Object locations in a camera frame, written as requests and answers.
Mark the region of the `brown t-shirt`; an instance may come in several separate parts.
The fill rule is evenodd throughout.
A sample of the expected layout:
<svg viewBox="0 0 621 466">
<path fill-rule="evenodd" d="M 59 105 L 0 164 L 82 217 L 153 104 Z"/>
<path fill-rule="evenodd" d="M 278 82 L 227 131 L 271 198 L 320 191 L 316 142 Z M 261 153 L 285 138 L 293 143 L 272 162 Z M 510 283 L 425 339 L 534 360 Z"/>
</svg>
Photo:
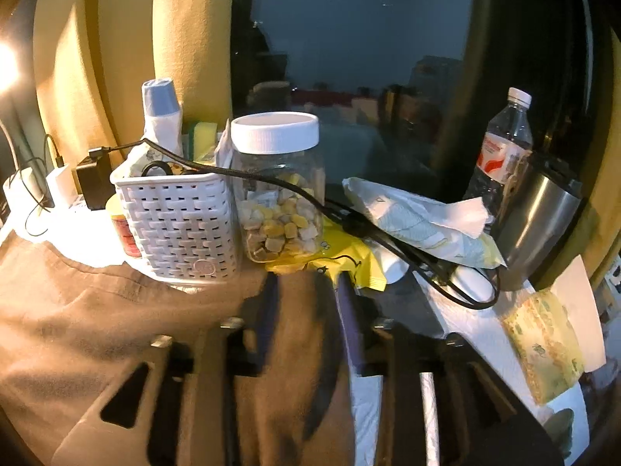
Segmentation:
<svg viewBox="0 0 621 466">
<path fill-rule="evenodd" d="M 227 335 L 267 273 L 198 294 L 49 243 L 1 246 L 6 465 L 350 465 L 355 426 L 331 280 L 279 276 L 260 376 L 227 373 Z"/>
</svg>

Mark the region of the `yellow snack bag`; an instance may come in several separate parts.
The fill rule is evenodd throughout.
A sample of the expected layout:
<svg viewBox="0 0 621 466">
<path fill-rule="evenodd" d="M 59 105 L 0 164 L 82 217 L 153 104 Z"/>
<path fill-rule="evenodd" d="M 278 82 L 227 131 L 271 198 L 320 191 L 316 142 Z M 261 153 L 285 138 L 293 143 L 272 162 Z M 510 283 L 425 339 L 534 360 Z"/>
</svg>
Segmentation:
<svg viewBox="0 0 621 466">
<path fill-rule="evenodd" d="M 323 238 L 311 255 L 284 255 L 265 265 L 268 271 L 285 275 L 300 270 L 318 270 L 337 284 L 340 273 L 351 273 L 359 288 L 385 291 L 387 286 L 380 263 L 361 239 L 323 218 Z"/>
</svg>

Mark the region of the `clear jar white lid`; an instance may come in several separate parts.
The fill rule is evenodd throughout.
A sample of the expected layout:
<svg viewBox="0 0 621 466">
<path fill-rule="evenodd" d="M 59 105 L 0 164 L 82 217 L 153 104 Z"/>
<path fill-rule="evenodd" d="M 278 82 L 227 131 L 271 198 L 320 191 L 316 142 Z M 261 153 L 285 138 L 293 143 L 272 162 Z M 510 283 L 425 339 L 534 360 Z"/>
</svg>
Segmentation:
<svg viewBox="0 0 621 466">
<path fill-rule="evenodd" d="M 269 263 L 284 255 L 311 255 L 323 237 L 325 172 L 317 116 L 271 111 L 231 124 L 232 179 L 246 255 Z"/>
</svg>

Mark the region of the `crumpled tissue pack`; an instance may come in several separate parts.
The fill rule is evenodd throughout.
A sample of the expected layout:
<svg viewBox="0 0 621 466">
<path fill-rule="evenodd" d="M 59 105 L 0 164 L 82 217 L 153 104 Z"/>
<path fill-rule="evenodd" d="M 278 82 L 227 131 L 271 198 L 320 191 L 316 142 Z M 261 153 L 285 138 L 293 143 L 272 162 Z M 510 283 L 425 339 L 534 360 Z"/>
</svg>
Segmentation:
<svg viewBox="0 0 621 466">
<path fill-rule="evenodd" d="M 356 177 L 342 186 L 352 206 L 380 230 L 437 259 L 481 270 L 505 264 L 484 231 L 488 211 L 480 197 L 442 203 Z"/>
</svg>

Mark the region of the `white woven plastic basket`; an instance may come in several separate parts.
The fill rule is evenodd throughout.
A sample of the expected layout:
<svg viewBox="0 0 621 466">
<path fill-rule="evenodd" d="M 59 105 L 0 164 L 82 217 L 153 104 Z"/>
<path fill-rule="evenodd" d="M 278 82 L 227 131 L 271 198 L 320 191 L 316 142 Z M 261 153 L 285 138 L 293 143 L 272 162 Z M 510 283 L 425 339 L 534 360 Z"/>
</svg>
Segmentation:
<svg viewBox="0 0 621 466">
<path fill-rule="evenodd" d="M 241 249 L 234 202 L 218 174 L 129 177 L 111 173 L 120 206 L 148 270 L 176 285 L 237 276 Z"/>
</svg>

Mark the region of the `red round tin can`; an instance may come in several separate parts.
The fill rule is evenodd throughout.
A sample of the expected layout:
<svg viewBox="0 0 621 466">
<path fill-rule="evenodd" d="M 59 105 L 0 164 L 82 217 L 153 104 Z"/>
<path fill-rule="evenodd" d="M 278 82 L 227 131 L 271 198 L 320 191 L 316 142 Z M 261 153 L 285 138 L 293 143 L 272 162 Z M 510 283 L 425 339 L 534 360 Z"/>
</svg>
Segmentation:
<svg viewBox="0 0 621 466">
<path fill-rule="evenodd" d="M 124 253 L 130 258 L 140 258 L 141 252 L 130 231 L 125 215 L 123 214 L 120 199 L 117 194 L 112 195 L 105 204 L 105 210 L 111 218 Z"/>
</svg>

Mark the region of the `yellow tissue box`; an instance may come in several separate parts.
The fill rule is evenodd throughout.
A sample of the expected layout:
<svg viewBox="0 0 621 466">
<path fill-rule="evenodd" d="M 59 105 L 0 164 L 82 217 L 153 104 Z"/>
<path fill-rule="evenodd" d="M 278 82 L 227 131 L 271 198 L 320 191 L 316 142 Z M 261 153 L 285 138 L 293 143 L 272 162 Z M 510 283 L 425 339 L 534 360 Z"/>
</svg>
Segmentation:
<svg viewBox="0 0 621 466">
<path fill-rule="evenodd" d="M 536 404 L 556 399 L 605 364 L 602 326 L 580 256 L 552 286 L 508 296 L 500 321 Z"/>
</svg>

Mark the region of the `white power strip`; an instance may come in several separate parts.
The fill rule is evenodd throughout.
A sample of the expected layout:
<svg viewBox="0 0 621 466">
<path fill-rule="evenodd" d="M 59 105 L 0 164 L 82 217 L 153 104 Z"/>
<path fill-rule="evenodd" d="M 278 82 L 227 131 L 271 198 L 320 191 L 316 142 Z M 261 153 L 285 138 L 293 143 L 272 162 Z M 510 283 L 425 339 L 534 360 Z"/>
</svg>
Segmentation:
<svg viewBox="0 0 621 466">
<path fill-rule="evenodd" d="M 11 212 L 1 228 L 1 242 L 10 233 L 33 242 L 49 242 L 64 257 L 93 267 L 121 265 L 125 253 L 105 210 L 89 210 L 84 201 L 71 208 Z"/>
</svg>

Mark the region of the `stainless steel tumbler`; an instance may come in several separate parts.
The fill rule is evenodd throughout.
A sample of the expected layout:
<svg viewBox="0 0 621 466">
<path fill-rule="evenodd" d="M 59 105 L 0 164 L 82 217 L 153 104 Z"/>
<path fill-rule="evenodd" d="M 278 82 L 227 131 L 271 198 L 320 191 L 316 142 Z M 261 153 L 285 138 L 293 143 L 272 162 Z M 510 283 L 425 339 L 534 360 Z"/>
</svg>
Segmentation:
<svg viewBox="0 0 621 466">
<path fill-rule="evenodd" d="M 567 230 L 582 199 L 582 183 L 564 161 L 532 154 L 504 214 L 491 231 L 505 265 L 504 291 L 518 290 Z"/>
</svg>

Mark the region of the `black power adapter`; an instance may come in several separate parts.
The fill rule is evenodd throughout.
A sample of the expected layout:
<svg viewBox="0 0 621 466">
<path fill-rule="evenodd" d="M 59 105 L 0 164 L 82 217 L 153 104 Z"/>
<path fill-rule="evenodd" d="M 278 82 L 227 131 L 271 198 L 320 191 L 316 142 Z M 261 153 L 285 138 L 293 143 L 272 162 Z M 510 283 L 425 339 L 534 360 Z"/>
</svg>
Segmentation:
<svg viewBox="0 0 621 466">
<path fill-rule="evenodd" d="M 111 160 L 108 154 L 85 157 L 76 166 L 76 175 L 83 199 L 90 210 L 104 209 L 108 199 L 114 196 L 111 184 Z"/>
</svg>

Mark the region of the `plastic water bottle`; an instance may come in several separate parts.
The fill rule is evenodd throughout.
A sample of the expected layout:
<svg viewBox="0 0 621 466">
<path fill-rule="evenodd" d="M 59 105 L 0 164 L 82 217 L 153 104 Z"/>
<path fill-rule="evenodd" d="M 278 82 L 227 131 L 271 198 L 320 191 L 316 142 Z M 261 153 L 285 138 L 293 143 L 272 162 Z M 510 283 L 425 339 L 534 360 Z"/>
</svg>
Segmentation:
<svg viewBox="0 0 621 466">
<path fill-rule="evenodd" d="M 488 122 L 476 166 L 464 198 L 481 198 L 487 226 L 498 219 L 506 192 L 518 179 L 522 162 L 533 150 L 527 111 L 532 96 L 510 87 L 506 107 Z"/>
</svg>

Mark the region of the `white charger plug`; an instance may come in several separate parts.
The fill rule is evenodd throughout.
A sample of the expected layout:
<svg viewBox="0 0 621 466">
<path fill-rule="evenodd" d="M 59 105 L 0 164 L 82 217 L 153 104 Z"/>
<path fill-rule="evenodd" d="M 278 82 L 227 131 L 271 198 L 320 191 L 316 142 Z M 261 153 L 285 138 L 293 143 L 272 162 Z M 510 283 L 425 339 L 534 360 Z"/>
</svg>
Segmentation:
<svg viewBox="0 0 621 466">
<path fill-rule="evenodd" d="M 46 183 L 56 208 L 70 208 L 78 199 L 73 174 L 68 165 L 53 169 L 46 176 Z"/>
</svg>

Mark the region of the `white desk lamp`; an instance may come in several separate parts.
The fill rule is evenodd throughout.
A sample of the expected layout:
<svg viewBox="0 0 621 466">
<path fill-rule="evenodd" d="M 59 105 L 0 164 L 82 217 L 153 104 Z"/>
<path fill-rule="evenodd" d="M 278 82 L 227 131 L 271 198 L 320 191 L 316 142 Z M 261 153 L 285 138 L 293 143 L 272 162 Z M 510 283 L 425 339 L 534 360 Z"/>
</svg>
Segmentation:
<svg viewBox="0 0 621 466">
<path fill-rule="evenodd" d="M 9 210 L 16 217 L 25 219 L 28 215 L 38 216 L 45 206 L 45 194 L 37 182 L 37 172 L 31 168 L 31 161 L 23 164 L 18 153 L 20 139 L 14 137 L 6 120 L 15 114 L 10 91 L 20 80 L 17 56 L 5 42 L 1 43 L 1 130 L 9 147 L 14 171 L 2 184 Z"/>
</svg>

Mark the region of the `yellow curtain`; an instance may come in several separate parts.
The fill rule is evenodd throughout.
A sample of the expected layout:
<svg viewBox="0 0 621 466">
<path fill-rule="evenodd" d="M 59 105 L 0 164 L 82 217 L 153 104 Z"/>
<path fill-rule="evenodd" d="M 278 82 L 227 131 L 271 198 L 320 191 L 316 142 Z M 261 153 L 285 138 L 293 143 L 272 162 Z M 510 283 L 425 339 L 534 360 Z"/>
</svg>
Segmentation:
<svg viewBox="0 0 621 466">
<path fill-rule="evenodd" d="M 138 140 L 141 85 L 173 79 L 186 121 L 232 116 L 232 0 L 37 0 L 39 110 L 66 164 Z"/>
</svg>

